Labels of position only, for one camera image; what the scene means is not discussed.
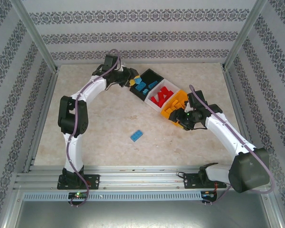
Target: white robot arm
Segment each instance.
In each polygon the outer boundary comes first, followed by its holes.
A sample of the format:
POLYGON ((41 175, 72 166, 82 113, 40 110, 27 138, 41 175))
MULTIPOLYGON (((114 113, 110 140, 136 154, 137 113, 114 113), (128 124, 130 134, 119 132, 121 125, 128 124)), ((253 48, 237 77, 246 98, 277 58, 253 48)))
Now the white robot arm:
MULTIPOLYGON (((91 81, 95 80, 97 76, 92 76, 91 79, 88 81, 90 83, 91 81)), ((100 78, 94 83, 92 83, 85 91, 84 93, 80 96, 79 101, 84 101, 87 106, 95 99, 95 97, 102 91, 104 91, 106 88, 106 80, 104 78, 100 78)), ((71 98, 73 100, 76 100, 77 96, 79 95, 79 92, 82 89, 80 89, 77 93, 73 94, 71 98)), ((67 143, 70 138, 69 133, 63 134, 63 137, 67 143)), ((70 159, 75 166, 76 170, 79 172, 82 167, 83 167, 83 162, 82 162, 82 156, 81 156, 81 148, 82 148, 82 134, 78 135, 77 137, 71 137, 70 139, 70 145, 69 145, 69 156, 70 159)), ((74 172, 72 166, 70 165, 70 162, 68 159, 66 159, 65 163, 65 169, 70 172, 74 172)))
MULTIPOLYGON (((217 115, 233 128, 238 137, 240 137, 251 150, 256 149, 254 145, 249 143, 239 132, 236 131, 223 113, 217 113, 217 115)), ((206 118, 206 127, 221 141, 233 159, 235 156, 239 155, 239 153, 249 153, 249 151, 243 147, 240 141, 230 132, 225 124, 222 124, 222 122, 215 116, 211 115, 206 118)), ((226 165, 211 165, 206 168, 208 179, 210 181, 220 181, 230 184, 228 178, 229 169, 230 166, 226 165)))

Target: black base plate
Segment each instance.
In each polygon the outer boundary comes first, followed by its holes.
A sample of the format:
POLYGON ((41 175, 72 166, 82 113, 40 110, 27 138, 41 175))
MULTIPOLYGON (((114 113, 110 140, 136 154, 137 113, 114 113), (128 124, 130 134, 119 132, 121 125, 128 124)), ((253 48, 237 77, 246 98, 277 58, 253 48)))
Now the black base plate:
POLYGON ((186 189, 212 189, 215 188, 215 183, 218 185, 218 189, 225 189, 227 185, 219 181, 207 181, 202 184, 198 173, 185 173, 183 175, 184 186, 186 189))
MULTIPOLYGON (((89 189, 91 190, 97 190, 99 188, 99 175, 96 174, 85 174, 84 179, 87 182, 89 189)), ((86 186, 85 184, 82 184, 81 186, 74 186, 74 185, 68 185, 68 183, 65 183, 64 176, 61 174, 58 179, 58 190, 73 190, 73 189, 79 189, 79 190, 85 190, 86 186)))

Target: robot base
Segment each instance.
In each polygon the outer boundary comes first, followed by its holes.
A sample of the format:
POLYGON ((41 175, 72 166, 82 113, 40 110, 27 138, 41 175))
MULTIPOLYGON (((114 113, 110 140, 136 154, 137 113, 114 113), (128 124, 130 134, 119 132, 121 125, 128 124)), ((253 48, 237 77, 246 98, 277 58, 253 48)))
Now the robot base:
MULTIPOLYGON (((84 168, 79 171, 79 174, 85 179, 87 182, 89 189, 97 190, 99 188, 99 179, 100 176, 97 174, 84 174, 84 168)), ((65 168, 62 170, 62 174, 59 176, 58 190, 85 190, 86 185, 83 181, 77 176, 76 173, 67 171, 65 168)))
POLYGON ((211 181, 202 182, 200 179, 200 175, 198 173, 182 173, 183 176, 180 176, 184 179, 184 187, 185 189, 211 189, 215 188, 215 184, 217 184, 218 189, 225 189, 227 185, 220 181, 211 181))

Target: orange bin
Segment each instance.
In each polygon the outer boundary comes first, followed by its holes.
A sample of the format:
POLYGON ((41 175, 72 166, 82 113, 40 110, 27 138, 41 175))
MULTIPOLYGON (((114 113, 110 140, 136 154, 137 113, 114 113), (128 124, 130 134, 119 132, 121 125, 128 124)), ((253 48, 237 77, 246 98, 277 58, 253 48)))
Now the orange bin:
MULTIPOLYGON (((180 90, 176 95, 174 95, 170 101, 164 106, 161 111, 161 114, 169 119, 170 114, 179 108, 185 109, 185 101, 188 101, 187 93, 183 90, 180 90)), ((178 123, 174 123, 174 125, 182 128, 178 123)))

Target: red lego brick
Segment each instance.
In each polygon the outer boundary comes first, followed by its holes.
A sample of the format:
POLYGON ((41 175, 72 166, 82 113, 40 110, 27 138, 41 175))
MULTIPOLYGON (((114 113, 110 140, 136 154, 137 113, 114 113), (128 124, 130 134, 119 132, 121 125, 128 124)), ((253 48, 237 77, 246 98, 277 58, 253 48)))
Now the red lego brick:
POLYGON ((161 88, 161 91, 163 92, 164 95, 167 95, 169 90, 167 89, 167 87, 164 86, 161 88))
POLYGON ((154 104, 158 104, 158 102, 157 102, 157 100, 156 100, 156 98, 153 96, 153 97, 151 97, 151 101, 154 103, 154 104))
POLYGON ((158 95, 158 100, 159 101, 164 99, 163 92, 158 92, 157 95, 158 95))
POLYGON ((166 95, 166 97, 165 97, 165 100, 167 101, 172 95, 173 95, 173 92, 170 90, 170 91, 167 93, 167 95, 166 95))
POLYGON ((165 99, 162 99, 158 102, 157 106, 159 106, 160 108, 162 107, 163 103, 165 103, 165 99))

